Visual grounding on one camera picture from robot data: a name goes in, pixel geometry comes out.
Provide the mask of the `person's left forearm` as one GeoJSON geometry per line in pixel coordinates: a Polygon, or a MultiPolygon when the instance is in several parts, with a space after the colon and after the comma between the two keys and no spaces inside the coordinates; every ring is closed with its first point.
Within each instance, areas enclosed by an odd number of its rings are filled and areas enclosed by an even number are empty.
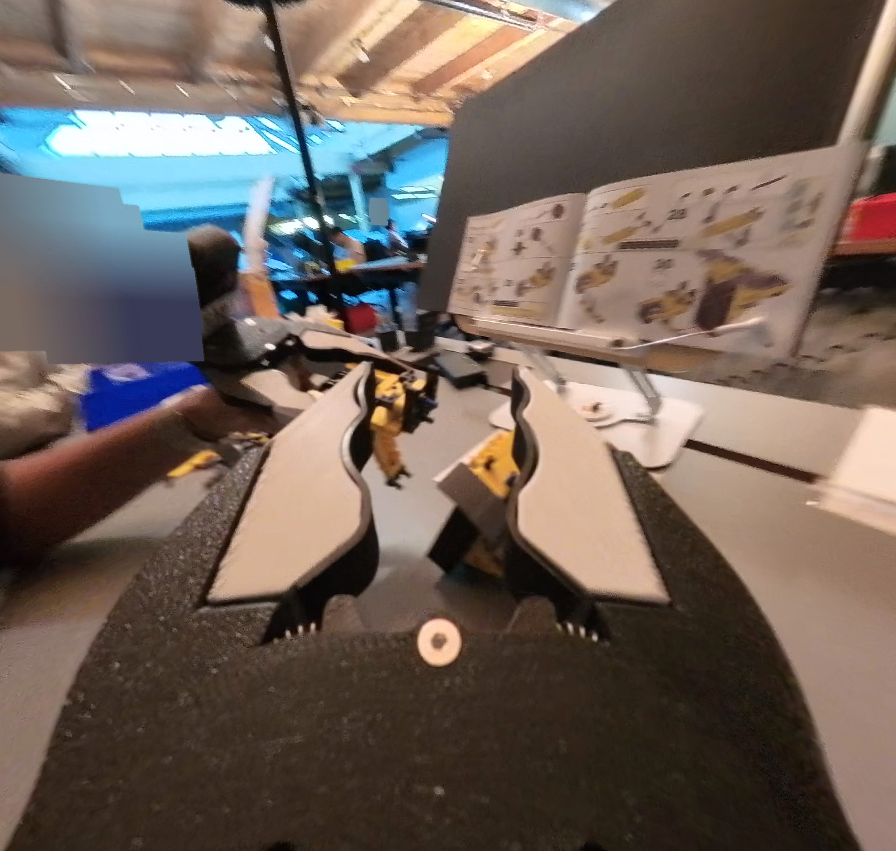
{"type": "Polygon", "coordinates": [[[270,409],[191,387],[157,407],[2,463],[2,569],[34,564],[105,520],[197,451],[281,429],[270,409]]]}

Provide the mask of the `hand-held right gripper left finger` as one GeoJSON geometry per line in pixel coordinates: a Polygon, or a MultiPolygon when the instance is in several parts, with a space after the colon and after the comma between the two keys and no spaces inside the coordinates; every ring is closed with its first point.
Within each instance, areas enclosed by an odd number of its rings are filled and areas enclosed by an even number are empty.
{"type": "Polygon", "coordinates": [[[206,590],[208,607],[263,615],[261,642],[322,626],[332,598],[371,586],[380,549],[370,489],[375,369],[350,370],[269,445],[206,590]]]}

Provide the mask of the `black flat device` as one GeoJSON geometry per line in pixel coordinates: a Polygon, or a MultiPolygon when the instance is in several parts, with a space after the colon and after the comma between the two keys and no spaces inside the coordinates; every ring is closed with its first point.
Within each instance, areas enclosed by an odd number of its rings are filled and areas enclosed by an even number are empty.
{"type": "Polygon", "coordinates": [[[488,383],[487,370],[465,353],[442,351],[434,357],[434,366],[441,377],[458,390],[484,387],[488,383]]]}

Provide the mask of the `printed paper sheet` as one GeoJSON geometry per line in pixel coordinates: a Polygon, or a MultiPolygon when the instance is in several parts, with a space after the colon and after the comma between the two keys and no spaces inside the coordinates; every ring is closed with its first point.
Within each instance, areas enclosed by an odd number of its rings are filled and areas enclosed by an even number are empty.
{"type": "Polygon", "coordinates": [[[810,502],[833,516],[895,535],[895,412],[868,407],[833,472],[810,502]]]}

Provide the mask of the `red storage bin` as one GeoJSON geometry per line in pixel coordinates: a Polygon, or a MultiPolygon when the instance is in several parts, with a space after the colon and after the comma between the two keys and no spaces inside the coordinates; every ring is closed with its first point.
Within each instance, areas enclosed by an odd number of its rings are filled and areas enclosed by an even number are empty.
{"type": "Polygon", "coordinates": [[[840,243],[878,243],[895,239],[895,193],[853,201],[840,235],[840,243]]]}

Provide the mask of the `yellow toy beam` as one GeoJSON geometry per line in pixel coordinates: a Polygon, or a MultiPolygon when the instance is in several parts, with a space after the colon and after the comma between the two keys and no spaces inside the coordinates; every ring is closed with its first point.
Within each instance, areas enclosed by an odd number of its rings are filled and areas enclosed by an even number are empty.
{"type": "Polygon", "coordinates": [[[221,463],[222,457],[216,450],[200,450],[192,454],[176,467],[170,469],[165,478],[166,480],[180,479],[181,477],[188,476],[195,472],[202,472],[214,468],[221,463]]]}

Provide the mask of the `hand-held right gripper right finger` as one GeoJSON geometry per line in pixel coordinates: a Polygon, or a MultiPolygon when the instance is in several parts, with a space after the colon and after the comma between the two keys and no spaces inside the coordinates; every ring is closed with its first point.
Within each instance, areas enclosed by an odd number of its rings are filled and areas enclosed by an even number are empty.
{"type": "Polygon", "coordinates": [[[519,600],[546,600],[562,632],[608,634],[601,605],[670,607],[616,451],[530,367],[511,380],[505,579],[519,600]]]}

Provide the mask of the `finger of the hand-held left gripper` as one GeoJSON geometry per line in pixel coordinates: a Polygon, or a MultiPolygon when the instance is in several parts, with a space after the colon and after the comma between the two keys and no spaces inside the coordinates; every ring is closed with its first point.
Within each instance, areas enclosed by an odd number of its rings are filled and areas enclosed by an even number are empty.
{"type": "Polygon", "coordinates": [[[412,378],[428,378],[438,375],[433,364],[407,363],[390,353],[383,352],[353,335],[324,331],[323,328],[297,330],[297,347],[304,360],[314,367],[345,367],[370,364],[376,372],[390,375],[410,375],[412,378]]]}
{"type": "Polygon", "coordinates": [[[220,372],[220,396],[234,408],[276,417],[296,417],[314,407],[327,416],[350,415],[350,401],[330,399],[322,386],[302,389],[299,378],[281,369],[220,372]]]}

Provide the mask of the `yellow toy brick vehicle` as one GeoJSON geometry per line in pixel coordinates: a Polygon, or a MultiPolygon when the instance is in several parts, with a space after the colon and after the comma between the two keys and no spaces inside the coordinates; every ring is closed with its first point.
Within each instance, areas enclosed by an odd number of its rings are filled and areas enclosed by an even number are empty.
{"type": "MultiPolygon", "coordinates": [[[[398,488],[410,476],[399,438],[431,422],[438,377],[375,371],[375,378],[373,454],[387,485],[398,488]]],[[[513,441],[514,431],[493,431],[434,478],[437,490],[453,506],[428,553],[443,572],[463,565],[488,577],[505,577],[505,509],[519,476],[513,441]]]]}

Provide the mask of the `black partition board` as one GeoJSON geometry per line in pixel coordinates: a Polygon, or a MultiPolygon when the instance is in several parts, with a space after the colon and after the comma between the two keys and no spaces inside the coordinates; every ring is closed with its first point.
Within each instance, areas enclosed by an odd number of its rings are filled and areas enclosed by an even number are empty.
{"type": "Polygon", "coordinates": [[[617,0],[458,110],[420,307],[466,221],[837,143],[886,0],[617,0]]]}

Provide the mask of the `toy instruction booklet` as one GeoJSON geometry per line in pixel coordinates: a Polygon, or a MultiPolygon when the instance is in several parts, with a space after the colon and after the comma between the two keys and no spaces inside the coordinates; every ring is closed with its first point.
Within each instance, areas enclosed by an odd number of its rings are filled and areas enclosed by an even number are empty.
{"type": "Polygon", "coordinates": [[[786,355],[868,147],[655,174],[471,216],[445,309],[604,348],[786,355]]]}

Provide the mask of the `blue storage bin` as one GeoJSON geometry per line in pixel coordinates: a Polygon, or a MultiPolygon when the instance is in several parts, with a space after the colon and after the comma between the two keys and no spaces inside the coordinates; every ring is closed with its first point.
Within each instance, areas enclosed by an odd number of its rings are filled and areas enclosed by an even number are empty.
{"type": "Polygon", "coordinates": [[[79,404],[84,430],[101,430],[206,384],[196,365],[183,362],[91,366],[79,404]]]}

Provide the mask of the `white book stand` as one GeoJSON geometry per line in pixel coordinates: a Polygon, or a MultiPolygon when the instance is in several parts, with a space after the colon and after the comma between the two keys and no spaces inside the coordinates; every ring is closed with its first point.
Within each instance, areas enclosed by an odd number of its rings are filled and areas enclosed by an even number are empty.
{"type": "Polygon", "coordinates": [[[687,367],[693,361],[725,352],[731,338],[749,346],[770,345],[763,317],[650,341],[609,330],[565,330],[470,316],[457,316],[456,320],[470,333],[511,343],[546,388],[552,389],[590,428],[650,470],[674,462],[698,427],[703,410],[693,403],[666,401],[649,369],[657,368],[657,362],[687,367]],[[631,388],[613,389],[568,379],[549,359],[549,351],[611,361],[622,367],[631,388]]]}

